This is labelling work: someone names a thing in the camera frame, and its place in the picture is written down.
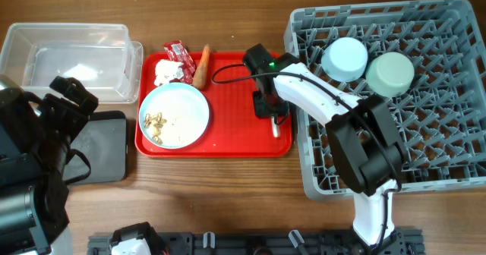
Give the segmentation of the red snack wrapper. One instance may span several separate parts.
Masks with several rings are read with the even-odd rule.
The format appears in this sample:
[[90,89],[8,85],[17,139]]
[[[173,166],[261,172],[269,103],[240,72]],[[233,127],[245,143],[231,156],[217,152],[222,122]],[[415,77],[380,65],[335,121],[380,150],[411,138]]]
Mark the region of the red snack wrapper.
[[193,83],[193,76],[196,71],[196,64],[193,58],[188,54],[184,44],[181,40],[171,41],[164,44],[164,49],[167,52],[170,61],[181,62],[183,77],[181,81],[186,84]]

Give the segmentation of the grey dishwasher rack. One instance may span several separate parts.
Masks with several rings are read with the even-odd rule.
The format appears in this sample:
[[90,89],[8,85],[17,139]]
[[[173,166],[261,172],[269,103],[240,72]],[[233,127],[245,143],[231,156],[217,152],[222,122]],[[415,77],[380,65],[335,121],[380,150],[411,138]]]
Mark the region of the grey dishwasher rack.
[[405,55],[415,76],[387,100],[406,145],[405,192],[485,184],[485,42],[468,0],[417,0],[294,10],[285,50],[325,77],[321,56],[352,37],[369,59]]

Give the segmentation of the black waste tray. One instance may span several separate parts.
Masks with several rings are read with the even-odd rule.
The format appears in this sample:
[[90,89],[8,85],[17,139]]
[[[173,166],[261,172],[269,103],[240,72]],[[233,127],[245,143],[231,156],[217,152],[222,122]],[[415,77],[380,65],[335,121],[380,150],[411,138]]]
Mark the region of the black waste tray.
[[121,111],[97,112],[71,143],[82,152],[90,167],[79,156],[65,166],[63,179],[90,175],[79,184],[95,184],[125,179],[128,167],[128,121]]

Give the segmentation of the peanut shells pile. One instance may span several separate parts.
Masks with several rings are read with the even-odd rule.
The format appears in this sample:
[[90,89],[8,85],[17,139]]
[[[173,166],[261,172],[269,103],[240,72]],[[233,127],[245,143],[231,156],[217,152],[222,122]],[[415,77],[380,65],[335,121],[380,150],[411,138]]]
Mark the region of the peanut shells pile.
[[157,144],[163,143],[160,136],[162,133],[162,128],[166,122],[167,120],[164,119],[161,112],[156,114],[147,113],[144,118],[144,127],[147,129],[149,137]]

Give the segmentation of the mint green bowl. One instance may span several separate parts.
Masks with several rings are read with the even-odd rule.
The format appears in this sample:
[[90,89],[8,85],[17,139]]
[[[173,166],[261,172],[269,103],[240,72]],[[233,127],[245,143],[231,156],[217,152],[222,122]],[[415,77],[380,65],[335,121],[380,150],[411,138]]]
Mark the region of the mint green bowl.
[[412,62],[403,54],[388,52],[375,58],[365,72],[368,86],[378,95],[397,97],[410,87],[415,76]]

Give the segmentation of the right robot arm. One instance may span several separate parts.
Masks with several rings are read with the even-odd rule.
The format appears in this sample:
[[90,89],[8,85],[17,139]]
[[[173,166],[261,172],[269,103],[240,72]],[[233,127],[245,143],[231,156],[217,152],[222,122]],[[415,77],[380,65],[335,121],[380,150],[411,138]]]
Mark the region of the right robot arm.
[[391,245],[392,196],[402,189],[406,148],[387,104],[343,92],[294,55],[274,58],[261,44],[242,61],[270,106],[291,103],[324,126],[335,169],[354,195],[354,233],[375,253]]

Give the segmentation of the large light blue plate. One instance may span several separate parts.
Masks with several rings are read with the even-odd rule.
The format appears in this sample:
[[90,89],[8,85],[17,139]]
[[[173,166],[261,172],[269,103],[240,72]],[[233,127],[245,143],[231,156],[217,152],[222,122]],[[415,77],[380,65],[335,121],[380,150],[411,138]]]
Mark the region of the large light blue plate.
[[[167,120],[160,136],[162,144],[152,141],[144,127],[146,114],[158,112]],[[141,133],[149,143],[157,148],[176,150],[190,146],[204,135],[210,122],[210,106],[198,89],[185,83],[168,83],[145,96],[138,118]]]

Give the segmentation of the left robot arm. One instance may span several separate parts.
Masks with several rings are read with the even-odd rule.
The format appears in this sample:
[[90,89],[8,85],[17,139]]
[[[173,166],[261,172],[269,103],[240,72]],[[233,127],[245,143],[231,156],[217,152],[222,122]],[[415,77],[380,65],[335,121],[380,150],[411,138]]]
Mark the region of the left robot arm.
[[90,162],[72,141],[96,110],[98,99],[69,77],[56,77],[39,98],[1,79],[1,252],[70,254],[65,210],[69,185],[90,176],[63,177],[74,156]]

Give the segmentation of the orange carrot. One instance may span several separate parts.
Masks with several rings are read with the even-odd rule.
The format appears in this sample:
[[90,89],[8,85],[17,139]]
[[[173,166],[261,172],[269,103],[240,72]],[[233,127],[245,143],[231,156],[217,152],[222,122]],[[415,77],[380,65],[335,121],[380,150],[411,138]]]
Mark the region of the orange carrot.
[[203,48],[200,62],[197,65],[196,71],[193,76],[192,86],[202,90],[206,85],[207,80],[207,68],[210,59],[210,45],[206,44]]

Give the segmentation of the white tissue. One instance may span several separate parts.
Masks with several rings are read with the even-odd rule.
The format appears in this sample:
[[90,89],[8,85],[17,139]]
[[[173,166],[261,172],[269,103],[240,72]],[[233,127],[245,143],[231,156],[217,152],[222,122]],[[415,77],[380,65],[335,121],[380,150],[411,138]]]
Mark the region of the white tissue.
[[181,80],[184,77],[182,65],[178,61],[160,60],[155,67],[154,85],[159,87],[173,80]]

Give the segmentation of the light blue saucer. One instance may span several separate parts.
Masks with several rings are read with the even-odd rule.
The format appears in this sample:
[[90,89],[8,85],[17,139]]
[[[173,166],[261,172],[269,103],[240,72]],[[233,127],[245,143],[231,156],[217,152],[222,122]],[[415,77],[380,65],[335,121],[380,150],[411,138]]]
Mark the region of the light blue saucer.
[[339,38],[323,53],[321,67],[333,80],[351,82],[360,78],[368,63],[365,45],[351,37]]

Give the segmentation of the red serving tray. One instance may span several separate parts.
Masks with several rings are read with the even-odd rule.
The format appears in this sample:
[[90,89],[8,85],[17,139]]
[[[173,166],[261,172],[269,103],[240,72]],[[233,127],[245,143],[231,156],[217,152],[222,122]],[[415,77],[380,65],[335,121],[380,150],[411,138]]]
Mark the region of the red serving tray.
[[[292,146],[292,115],[279,126],[280,136],[274,137],[272,120],[254,114],[252,93],[257,90],[253,81],[225,85],[211,82],[211,75],[226,65],[242,62],[243,52],[213,52],[210,55],[207,85],[202,94],[210,107],[210,120],[205,133],[195,143],[181,149],[163,149],[148,140],[140,126],[136,126],[134,144],[137,150],[151,158],[276,158],[286,154]],[[156,86],[155,66],[168,55],[159,52],[148,56],[143,64],[140,80],[138,111],[147,95]]]

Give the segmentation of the white plastic spoon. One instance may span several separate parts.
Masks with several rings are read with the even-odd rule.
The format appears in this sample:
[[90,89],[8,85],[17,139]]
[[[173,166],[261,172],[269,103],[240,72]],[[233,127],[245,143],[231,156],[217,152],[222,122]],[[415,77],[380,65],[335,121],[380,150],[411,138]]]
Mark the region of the white plastic spoon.
[[279,128],[279,125],[278,125],[278,116],[277,115],[274,115],[271,118],[271,125],[272,125],[273,136],[275,138],[279,138],[280,137],[280,128]]

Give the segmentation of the clear plastic bin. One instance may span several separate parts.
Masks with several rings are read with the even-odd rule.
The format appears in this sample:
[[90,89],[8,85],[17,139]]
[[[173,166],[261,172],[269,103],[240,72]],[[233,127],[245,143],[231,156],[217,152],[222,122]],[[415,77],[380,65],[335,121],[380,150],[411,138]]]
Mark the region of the clear plastic bin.
[[56,77],[73,77],[101,103],[131,104],[144,50],[124,24],[16,23],[1,47],[1,73],[44,97]]

